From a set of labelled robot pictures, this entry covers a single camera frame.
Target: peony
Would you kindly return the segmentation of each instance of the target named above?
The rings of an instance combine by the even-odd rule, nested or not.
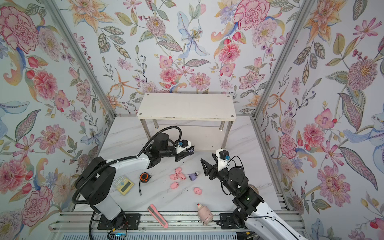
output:
[[[65,146],[65,139],[67,136],[62,136],[65,130],[59,127],[58,124],[46,127],[46,131],[41,131],[44,137],[39,137],[37,142],[40,142],[40,148],[46,150],[47,154],[55,153],[55,148],[61,148]]]
[[[146,24],[148,30],[156,37],[161,37],[166,33],[166,26],[159,17],[150,17]]]
[[[7,44],[25,53],[34,51],[38,44],[38,32],[30,16],[15,7],[2,7],[0,12],[0,32]]]
[[[281,138],[281,151],[289,159],[296,157],[296,142],[290,135],[284,134]]]
[[[169,68],[172,66],[172,58],[160,55],[160,68]]]
[[[332,113],[330,109],[327,108],[314,118],[314,122],[317,123],[322,129],[329,129],[335,126],[332,119]]]
[[[271,37],[275,33],[276,28],[277,28],[277,23],[270,18],[260,23],[252,31],[253,45],[257,46],[271,39]]]
[[[234,22],[238,22],[239,29],[248,30],[264,21],[270,5],[266,0],[242,0],[237,5]]]
[[[234,62],[238,57],[240,57],[239,46],[234,43],[227,44],[221,49],[219,53],[219,60],[226,64]]]
[[[32,191],[22,211],[23,224],[32,227],[38,223],[49,211],[51,200],[52,191],[47,186],[42,186],[39,191]]]
[[[373,83],[377,75],[377,63],[372,59],[357,61],[351,65],[347,79],[351,90],[364,90]]]
[[[347,194],[350,191],[350,184],[344,182],[344,174],[337,175],[339,169],[336,165],[331,168],[330,166],[324,167],[324,172],[318,169],[317,178],[321,180],[320,195],[327,197],[329,203],[335,199],[335,204],[342,207],[345,202],[351,203],[351,196]]]
[[[55,61],[58,61],[60,53],[60,45],[56,40],[54,33],[48,28],[40,28],[39,30],[40,48]]]
[[[292,135],[293,129],[296,126],[296,120],[286,117],[281,123],[281,130],[287,135]]]
[[[65,175],[61,175],[57,178],[55,186],[53,187],[53,201],[58,205],[64,203],[67,200],[70,191],[70,179]]]
[[[15,191],[24,181],[26,165],[23,159],[11,159],[3,162],[0,167],[0,191],[6,194],[8,190]]]
[[[165,68],[161,71],[160,78],[164,82],[171,83],[177,78],[177,72],[173,68]]]
[[[227,77],[232,76],[233,70],[235,69],[236,64],[231,63],[231,64],[226,64],[220,69],[220,75],[224,75]]]
[[[0,239],[14,239],[22,225],[21,209],[0,213]]]
[[[33,84],[37,93],[44,98],[49,100],[54,98],[57,91],[57,81],[53,77],[52,73],[47,71],[38,71],[33,77]]]
[[[320,147],[324,142],[324,132],[315,124],[307,124],[304,127],[304,140],[310,147]]]
[[[192,73],[192,77],[189,78],[189,85],[191,87],[196,87],[196,89],[202,91],[203,89],[207,88],[211,83],[210,80],[211,78],[208,77],[205,73],[200,73],[194,74]]]

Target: pink flower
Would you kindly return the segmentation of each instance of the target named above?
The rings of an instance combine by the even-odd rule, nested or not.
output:
[[[136,9],[136,5],[141,4],[141,2],[137,2],[136,0],[127,0],[127,2],[123,4],[127,6],[127,9],[129,9],[132,6],[134,9]]]
[[[189,78],[189,85],[191,87],[196,87],[196,89],[202,91],[203,89],[207,88],[211,83],[210,80],[211,78],[208,77],[205,73],[200,73],[194,74],[192,73],[192,77]]]
[[[242,0],[236,8],[234,22],[239,29],[248,30],[264,21],[270,5],[266,0]]]
[[[76,99],[83,102],[84,106],[87,108],[91,101],[91,87],[89,86],[88,80],[85,79],[84,83],[78,83],[76,88],[78,92]]]
[[[374,30],[375,28],[381,26],[381,22],[378,22],[377,24],[372,26],[375,23],[375,21],[376,21],[376,17],[372,18],[372,20],[369,22],[369,24],[367,26],[367,20],[363,20],[362,27],[360,27],[359,25],[356,25],[355,30],[358,31],[358,33],[353,33],[353,35],[360,35],[360,34],[362,34],[360,39],[363,39],[365,37],[365,35],[377,36],[378,33],[375,32],[375,31],[372,31],[372,30]]]
[[[37,93],[46,100],[54,98],[57,91],[57,81],[52,73],[38,71],[34,76],[33,83]]]
[[[330,166],[324,167],[324,172],[318,169],[317,178],[321,180],[320,183],[320,195],[327,197],[329,203],[333,203],[342,207],[345,202],[351,203],[351,196],[347,194],[350,191],[350,184],[344,182],[344,174],[337,175],[339,169],[336,165],[331,168]]]
[[[160,55],[160,68],[169,68],[172,66],[172,58],[168,58],[164,55]]]
[[[73,36],[76,39],[77,43],[85,43],[84,41],[82,41],[84,39],[83,36],[77,37],[77,33],[73,33]]]
[[[39,29],[39,46],[52,60],[58,61],[60,45],[50,29]]]
[[[118,59],[118,65],[121,67],[121,69],[125,68],[125,70],[131,70],[133,68],[130,63],[127,63],[127,61],[124,61],[122,58]]]
[[[240,82],[240,89],[247,89],[251,88],[252,86],[256,85],[258,82],[263,80],[265,77],[265,74],[257,74],[254,71],[249,71],[245,76],[239,77]]]
[[[240,57],[239,46],[234,43],[227,44],[221,49],[219,54],[219,60],[226,64],[234,62],[238,57]]]
[[[38,44],[38,32],[32,19],[14,7],[0,9],[0,32],[7,44],[23,52],[34,51]]]
[[[329,129],[335,126],[332,119],[332,113],[330,109],[327,108],[314,118],[314,122],[317,123],[322,129]]]
[[[171,83],[177,78],[177,72],[173,68],[166,68],[161,71],[160,77],[164,82]]]
[[[224,81],[221,81],[220,86],[221,86],[221,88],[224,88],[225,90],[232,88],[232,84],[230,84],[227,79],[225,79]]]
[[[166,26],[159,17],[150,17],[147,20],[146,24],[148,30],[155,35],[156,37],[160,37],[166,33]]]
[[[275,33],[276,28],[277,28],[277,23],[270,18],[260,23],[252,31],[253,45],[257,46],[271,39],[271,37]]]
[[[42,150],[47,149],[47,154],[55,153],[55,148],[61,148],[65,146],[65,139],[67,136],[62,136],[65,130],[59,127],[58,124],[46,127],[46,131],[41,131],[44,137],[39,137],[37,142],[40,142],[40,148]]]
[[[26,165],[23,158],[20,160],[11,159],[3,162],[0,167],[0,191],[6,194],[8,190],[15,191],[24,181]]]
[[[290,135],[284,134],[281,138],[281,151],[285,154],[285,156],[289,159],[296,157],[296,143]]]
[[[189,70],[191,67],[185,68],[185,66],[183,66],[182,68],[183,70],[181,70],[180,68],[177,69],[177,71],[179,72],[177,73],[178,75],[184,74],[184,76],[187,76],[187,74],[192,74],[192,72],[194,71],[194,69]]]
[[[32,191],[23,208],[23,224],[29,227],[35,225],[49,211],[51,200],[52,190],[47,186],[42,186],[40,191]]]
[[[35,135],[34,134],[31,134],[29,136],[29,141],[27,140],[26,136],[23,137],[23,142],[24,142],[24,145],[22,145],[21,143],[16,143],[15,144],[15,147],[17,148],[20,148],[22,150],[20,151],[17,151],[17,152],[13,152],[13,156],[17,156],[19,154],[22,154],[22,158],[21,159],[24,159],[28,152],[33,152],[33,149],[31,149],[32,145],[35,144],[35,142],[40,138],[37,138],[35,140],[33,140],[35,138]]]
[[[55,104],[59,110],[70,106],[68,98],[65,96],[65,93],[62,90],[59,90],[59,93],[56,94]]]
[[[315,124],[307,124],[304,127],[304,140],[310,147],[320,147],[324,142],[323,131]]]
[[[231,63],[231,64],[226,64],[220,69],[220,75],[230,77],[232,76],[233,70],[235,69],[236,64]]]
[[[328,159],[329,157],[331,157],[331,160],[332,160],[334,165],[337,165],[336,163],[338,163],[338,164],[340,164],[340,166],[343,166],[344,163],[340,159],[338,159],[338,157],[342,157],[343,154],[335,153],[336,149],[338,148],[338,145],[335,144],[331,148],[331,142],[326,141],[326,143],[327,143],[327,148],[325,148],[323,145],[321,145],[321,148],[326,153],[325,158]]]
[[[81,115],[83,114],[80,110],[70,110],[70,118],[72,121],[77,122],[77,120],[81,120]]]
[[[347,79],[351,90],[364,90],[373,83],[377,75],[377,63],[372,59],[358,61],[351,65]]]

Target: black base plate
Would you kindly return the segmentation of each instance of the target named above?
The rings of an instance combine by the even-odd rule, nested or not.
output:
[[[140,214],[125,214],[125,216],[128,219],[128,230],[137,230],[139,228],[140,223]],[[101,216],[100,220],[101,222],[99,222],[99,225],[97,226],[98,230],[112,229],[112,226],[108,226],[108,219],[104,215]]]

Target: marble tabletop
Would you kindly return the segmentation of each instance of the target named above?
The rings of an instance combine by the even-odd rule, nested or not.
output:
[[[159,120],[159,124],[173,125],[199,125],[216,126],[219,122],[204,121],[167,121]],[[147,121],[151,134],[156,129],[151,121]],[[105,140],[99,156],[105,159],[117,159],[125,156],[136,155],[146,143],[147,137],[136,117],[116,117],[112,128]],[[227,150],[230,156],[238,155],[244,164],[245,175],[249,183],[256,186],[260,195],[273,210],[281,210],[269,171],[266,167],[260,146],[258,144],[252,123],[249,117],[237,117],[234,122],[228,142]],[[195,154],[175,162],[173,157],[161,159],[161,163],[148,170],[139,170],[126,174],[135,183],[133,188],[125,195],[121,195],[113,187],[110,194],[119,206],[125,211],[146,211],[150,204],[154,204],[158,211],[196,211],[197,204],[206,205],[211,211],[234,210],[233,196],[226,196],[218,179],[212,181],[204,176],[200,159],[203,158],[212,165],[213,151],[195,151]],[[186,175],[186,180],[176,180],[179,187],[171,189],[174,182],[169,175],[175,173],[175,168],[181,167]],[[191,181],[187,174],[199,171],[200,175],[195,181]],[[142,196],[139,195],[139,176],[147,172],[152,177],[148,183],[141,184]],[[199,187],[202,195],[194,193],[193,189]],[[75,211],[92,211],[86,205],[77,205]]]

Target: leaf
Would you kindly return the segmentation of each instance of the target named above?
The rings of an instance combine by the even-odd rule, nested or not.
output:
[[[68,147],[72,149],[74,148],[74,140],[69,135],[68,135],[67,143],[68,143]]]
[[[33,3],[28,4],[26,10],[24,11],[28,15],[35,15],[39,10],[39,6]]]
[[[123,35],[125,32],[121,31],[119,28],[116,28],[114,26],[106,26],[103,28],[105,31],[107,31],[110,34],[113,35]]]
[[[314,52],[320,59],[325,58],[325,49],[321,43],[314,43]]]
[[[337,33],[335,42],[333,43],[333,53],[336,55],[341,54],[341,52],[344,50],[345,46],[345,38],[342,34]]]
[[[201,59],[201,60],[192,59],[192,60],[189,60],[189,61],[185,64],[185,66],[190,66],[190,67],[195,68],[195,67],[204,65],[204,64],[206,64],[206,63],[211,63],[211,62],[209,62],[209,61],[207,61],[207,60],[205,60],[205,59]]]
[[[288,19],[287,21],[285,22],[285,24],[287,24],[288,22],[292,21],[292,20],[295,20],[296,19],[296,16],[299,12],[295,12],[293,13]]]
[[[111,35],[111,36],[109,36],[109,38],[111,38],[111,39],[112,39],[115,43],[117,43],[117,44],[120,44],[120,45],[126,44],[126,42],[124,41],[124,39],[122,39],[122,38],[119,37],[119,36]]]
[[[41,111],[41,109],[34,110],[28,114],[28,116],[23,119],[15,129],[15,138],[16,142],[18,142],[23,136],[27,135],[33,128],[35,124],[37,114]]]
[[[300,54],[297,56],[296,60],[293,62],[296,65],[300,65],[305,61],[305,58],[308,56],[310,53],[311,47],[306,47],[304,48]]]
[[[352,42],[350,42],[348,44],[347,48],[345,49],[343,58],[345,58],[346,56],[348,56],[352,52],[352,50],[355,48],[355,44],[358,41],[358,39],[359,39],[359,37],[355,38],[354,40],[352,40]]]
[[[183,51],[183,49],[180,47],[180,45],[176,41],[166,42],[166,41],[161,40],[157,44],[165,47],[166,49],[168,49],[170,51],[175,51],[175,52],[182,52]]]
[[[347,75],[348,75],[347,71],[337,71],[325,77],[331,80],[335,80],[341,84],[347,84],[348,83]]]
[[[283,6],[283,7],[280,9],[279,13],[289,12],[289,11],[291,11],[292,9],[293,9],[293,6],[292,6],[292,5],[285,5],[285,6]]]
[[[171,2],[171,1],[166,1],[164,3],[165,6],[167,6],[168,8],[171,8],[171,7],[175,7],[176,4],[174,2]]]
[[[98,38],[98,43],[99,43],[100,53],[106,53],[111,48],[111,45],[108,43],[107,36],[104,33],[100,34]]]
[[[117,50],[121,55],[123,55],[124,57],[126,57],[126,58],[131,58],[131,57],[129,56],[127,50],[123,49],[122,47],[120,47],[119,45],[116,45],[116,44],[115,44],[115,48],[116,48],[116,50]]]
[[[331,206],[326,202],[324,201],[323,199],[316,199],[315,201],[313,201],[314,204],[316,204],[316,206],[321,209],[321,210],[325,210],[325,209],[328,209],[330,208]]]
[[[240,98],[243,98],[243,97],[247,96],[248,94],[254,93],[254,92],[255,91],[253,89],[249,89],[248,91],[243,92],[242,94],[240,94]]]
[[[115,14],[119,18],[119,20],[121,21],[122,24],[124,24],[126,26],[131,26],[132,25],[132,21],[124,13],[115,13]]]
[[[279,8],[279,7],[287,5],[288,1],[287,0],[274,0],[273,2],[270,2],[269,4],[271,5],[271,7]]]
[[[358,174],[362,175],[365,179],[370,181],[375,189],[377,190],[377,182],[375,175],[372,171],[365,165],[361,157],[352,149],[346,147],[339,147],[341,152],[344,155],[345,162]]]
[[[356,131],[359,130],[363,115],[363,110],[352,104],[352,101],[348,94],[339,93],[343,100],[343,111],[349,124],[351,124]]]
[[[308,77],[310,75],[310,66],[309,64],[307,63],[304,67],[304,71],[303,71],[303,84],[305,85],[308,81]]]
[[[341,60],[342,60],[342,58],[334,58],[334,59],[332,59],[330,62],[328,62],[328,63],[325,64],[325,65],[326,65],[326,66],[335,66],[335,65],[338,64]]]
[[[359,16],[364,12],[365,8],[367,7],[367,0],[355,0],[355,3],[353,5],[352,9],[352,19],[357,20]]]
[[[316,69],[317,67],[317,57],[316,57],[316,54],[314,53],[311,53],[310,55],[310,67],[312,69]]]

